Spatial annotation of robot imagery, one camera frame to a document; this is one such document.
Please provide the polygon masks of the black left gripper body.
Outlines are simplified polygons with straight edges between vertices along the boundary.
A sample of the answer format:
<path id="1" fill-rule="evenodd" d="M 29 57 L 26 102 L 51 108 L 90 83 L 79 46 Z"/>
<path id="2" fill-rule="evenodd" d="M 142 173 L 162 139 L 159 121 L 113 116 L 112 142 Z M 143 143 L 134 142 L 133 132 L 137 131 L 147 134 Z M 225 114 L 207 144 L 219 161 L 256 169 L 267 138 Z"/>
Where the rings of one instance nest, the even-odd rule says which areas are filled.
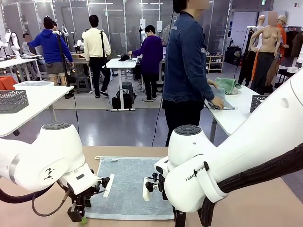
<path id="1" fill-rule="evenodd" d="M 70 192 L 72 207 L 80 206 L 81 209 L 86 207 L 91 208 L 90 198 L 92 195 L 93 189 L 86 189 L 77 195 L 74 192 Z"/>

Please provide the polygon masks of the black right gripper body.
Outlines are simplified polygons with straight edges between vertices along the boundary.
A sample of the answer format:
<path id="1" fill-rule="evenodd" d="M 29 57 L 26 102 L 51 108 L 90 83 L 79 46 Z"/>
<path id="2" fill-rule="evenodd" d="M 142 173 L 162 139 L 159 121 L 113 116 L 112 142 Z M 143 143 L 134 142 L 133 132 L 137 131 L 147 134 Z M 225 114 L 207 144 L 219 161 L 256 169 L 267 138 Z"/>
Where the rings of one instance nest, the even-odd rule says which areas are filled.
<path id="1" fill-rule="evenodd" d="M 185 227 L 186 213 L 174 208 L 174 223 L 175 227 Z"/>

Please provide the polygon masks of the person right hand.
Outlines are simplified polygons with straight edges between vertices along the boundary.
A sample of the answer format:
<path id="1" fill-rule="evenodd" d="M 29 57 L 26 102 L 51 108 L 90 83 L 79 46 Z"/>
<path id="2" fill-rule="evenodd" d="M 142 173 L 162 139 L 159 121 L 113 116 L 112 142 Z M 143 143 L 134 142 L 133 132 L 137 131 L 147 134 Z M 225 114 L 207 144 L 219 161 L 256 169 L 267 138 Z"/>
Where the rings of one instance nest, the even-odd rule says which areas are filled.
<path id="1" fill-rule="evenodd" d="M 214 105 L 214 106 L 217 106 L 219 109 L 223 109 L 224 108 L 224 102 L 218 98 L 218 97 L 215 97 L 211 103 Z"/>

